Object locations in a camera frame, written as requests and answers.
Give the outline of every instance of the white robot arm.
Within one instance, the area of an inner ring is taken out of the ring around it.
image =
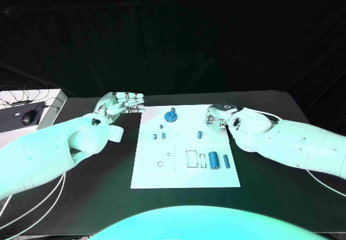
[[[278,163],[346,179],[346,137],[302,122],[228,103],[214,104],[206,111],[205,124],[214,131],[227,125],[238,147],[258,152]]]
[[[110,92],[88,113],[18,138],[0,149],[0,200],[48,183],[91,155],[124,129],[111,123],[121,113],[143,113],[144,95]]]

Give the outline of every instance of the black mouse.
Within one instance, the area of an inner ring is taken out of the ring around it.
[[[23,125],[29,125],[33,122],[36,114],[38,114],[38,111],[35,110],[30,110],[23,114],[23,117],[22,117]]]

